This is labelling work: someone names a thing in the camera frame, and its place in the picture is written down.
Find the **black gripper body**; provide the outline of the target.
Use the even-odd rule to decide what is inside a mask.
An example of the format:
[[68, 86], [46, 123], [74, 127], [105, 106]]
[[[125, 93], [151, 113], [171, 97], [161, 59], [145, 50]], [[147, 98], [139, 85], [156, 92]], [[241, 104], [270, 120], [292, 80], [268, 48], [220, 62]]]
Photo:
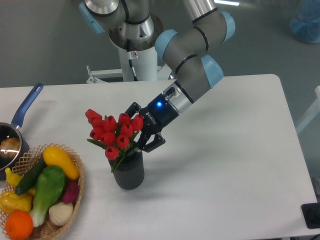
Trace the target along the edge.
[[155, 97], [146, 107], [141, 108], [138, 113], [143, 117], [141, 132], [146, 135], [154, 135], [160, 132], [179, 116], [177, 110], [162, 93]]

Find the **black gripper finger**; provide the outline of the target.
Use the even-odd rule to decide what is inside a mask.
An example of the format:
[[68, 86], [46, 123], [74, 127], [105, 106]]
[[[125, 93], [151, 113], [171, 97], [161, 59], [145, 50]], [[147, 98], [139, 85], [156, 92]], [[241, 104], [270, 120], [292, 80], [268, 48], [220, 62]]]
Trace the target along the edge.
[[141, 109], [141, 106], [137, 102], [133, 102], [124, 113], [132, 119], [136, 114], [140, 113]]
[[151, 135], [141, 134], [138, 142], [133, 145], [132, 149], [128, 151], [128, 154], [133, 155], [135, 152], [150, 153], [166, 142], [160, 132], [156, 133], [153, 140], [148, 143], [150, 137]]

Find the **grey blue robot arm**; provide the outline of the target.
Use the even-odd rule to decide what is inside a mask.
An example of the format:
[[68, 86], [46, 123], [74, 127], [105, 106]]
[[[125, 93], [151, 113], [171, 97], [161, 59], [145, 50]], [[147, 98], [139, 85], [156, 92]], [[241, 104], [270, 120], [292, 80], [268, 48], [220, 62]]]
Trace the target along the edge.
[[91, 29], [107, 33], [117, 47], [125, 82], [155, 81], [158, 59], [176, 78], [146, 107], [133, 103], [128, 108], [129, 116], [144, 116], [142, 132], [130, 154], [150, 152], [164, 144], [162, 129], [224, 76], [208, 50], [234, 34], [234, 19], [220, 12], [212, 0], [186, 0], [184, 6], [193, 27], [180, 34], [164, 30], [161, 20], [151, 13], [148, 0], [84, 0], [79, 5]]

